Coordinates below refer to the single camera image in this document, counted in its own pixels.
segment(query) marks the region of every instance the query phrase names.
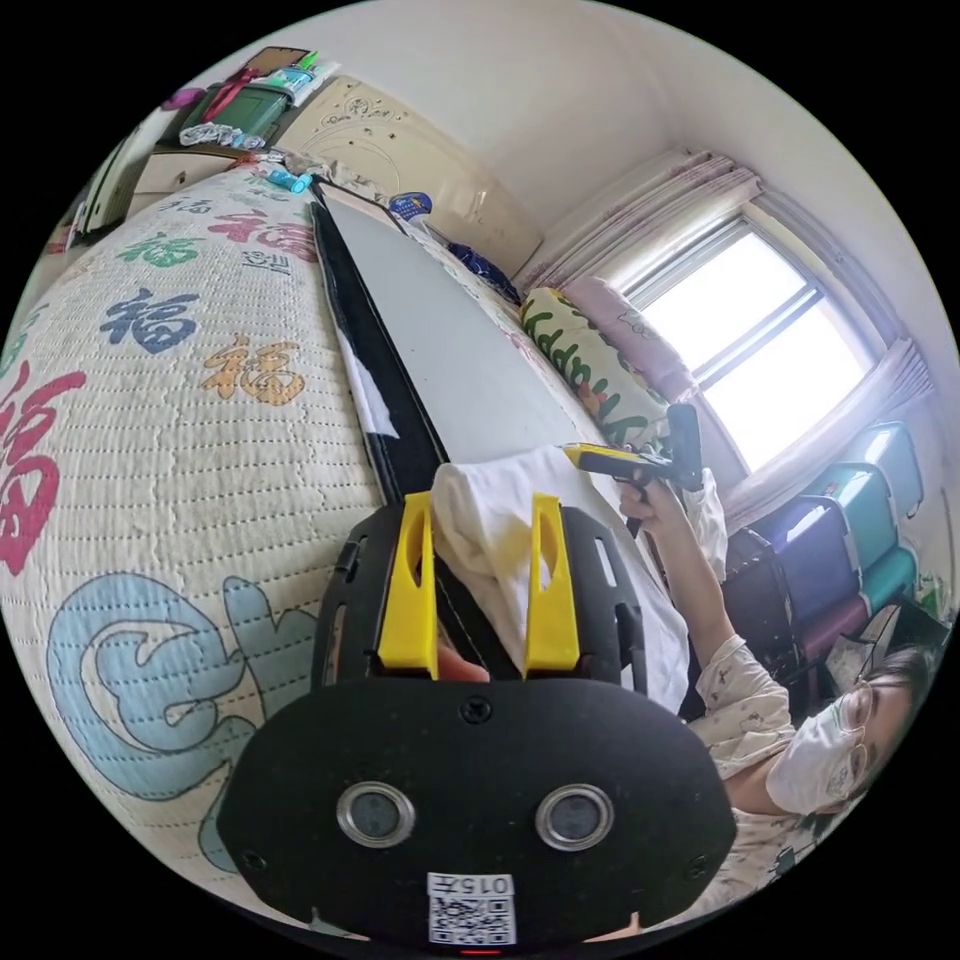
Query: pillow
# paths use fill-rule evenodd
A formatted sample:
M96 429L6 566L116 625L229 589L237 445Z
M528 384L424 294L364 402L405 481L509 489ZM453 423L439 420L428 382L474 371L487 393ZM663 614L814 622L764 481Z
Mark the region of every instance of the pillow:
M563 295L670 403L689 399L696 392L697 383L680 354L609 284L597 277L578 277L563 288Z
M667 402L563 294L532 290L520 323L610 443L659 446L668 433Z

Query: floral shirt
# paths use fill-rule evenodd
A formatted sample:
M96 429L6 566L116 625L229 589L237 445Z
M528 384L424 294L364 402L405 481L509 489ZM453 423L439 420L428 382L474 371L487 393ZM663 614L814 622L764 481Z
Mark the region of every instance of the floral shirt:
M795 733L787 691L756 660L740 637L714 654L697 681L707 712L690 724L727 780L782 749ZM727 859L699 899L683 913L644 932L713 913L766 886L799 818L744 813L734 808L737 836Z

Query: glasses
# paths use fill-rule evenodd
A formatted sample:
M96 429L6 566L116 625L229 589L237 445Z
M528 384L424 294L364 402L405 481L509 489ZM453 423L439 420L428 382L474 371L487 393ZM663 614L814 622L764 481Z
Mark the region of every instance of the glasses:
M870 760L863 735L876 708L873 687L866 681L858 681L852 690L841 697L838 708L840 726L848 733L857 734L859 740L850 753L851 789L855 789L863 781Z

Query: camera lens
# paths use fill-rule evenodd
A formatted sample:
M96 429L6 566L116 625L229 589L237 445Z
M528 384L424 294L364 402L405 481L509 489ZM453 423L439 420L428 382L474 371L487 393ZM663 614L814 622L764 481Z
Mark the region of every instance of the camera lens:
M555 850L588 850L603 840L612 825L610 798L598 787L580 783L554 790L536 816L540 839Z
M413 831L413 804L386 783L357 783L337 804L337 823L364 847L394 847Z

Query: label sticker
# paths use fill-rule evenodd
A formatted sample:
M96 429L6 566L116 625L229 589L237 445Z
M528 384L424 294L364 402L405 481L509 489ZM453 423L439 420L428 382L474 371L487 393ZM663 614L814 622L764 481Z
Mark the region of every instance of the label sticker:
M505 947L517 942L513 877L428 873L430 942Z

